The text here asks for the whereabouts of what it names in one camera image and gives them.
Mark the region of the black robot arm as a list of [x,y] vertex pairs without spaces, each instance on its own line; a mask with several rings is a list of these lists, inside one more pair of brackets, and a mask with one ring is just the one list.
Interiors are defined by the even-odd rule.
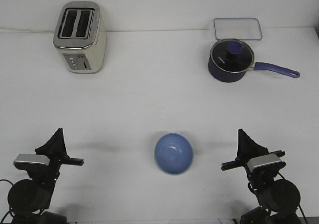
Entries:
[[221,164],[221,170],[243,167],[248,189],[256,197],[258,206],[240,217],[240,224],[300,224],[296,214],[301,194],[295,184],[285,179],[280,170],[286,166],[281,160],[282,150],[270,152],[257,144],[243,130],[238,130],[235,160]]
[[66,224],[67,217],[48,211],[62,165],[82,166],[83,159],[71,158],[66,150],[63,129],[34,154],[19,154],[13,162],[29,178],[11,187],[7,201],[13,224]]

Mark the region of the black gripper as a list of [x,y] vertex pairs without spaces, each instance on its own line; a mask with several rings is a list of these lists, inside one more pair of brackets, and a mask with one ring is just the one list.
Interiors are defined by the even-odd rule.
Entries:
[[68,156],[62,128],[58,128],[44,145],[35,149],[35,152],[37,155],[45,155],[49,158],[48,166],[42,168],[36,175],[36,179],[42,182],[56,181],[60,176],[62,165],[83,166],[84,164],[83,159]]
[[243,129],[239,129],[236,159],[222,163],[221,170],[243,167],[250,184],[269,184],[285,167],[285,162],[281,160],[284,155],[282,150],[268,153],[267,148],[258,145]]

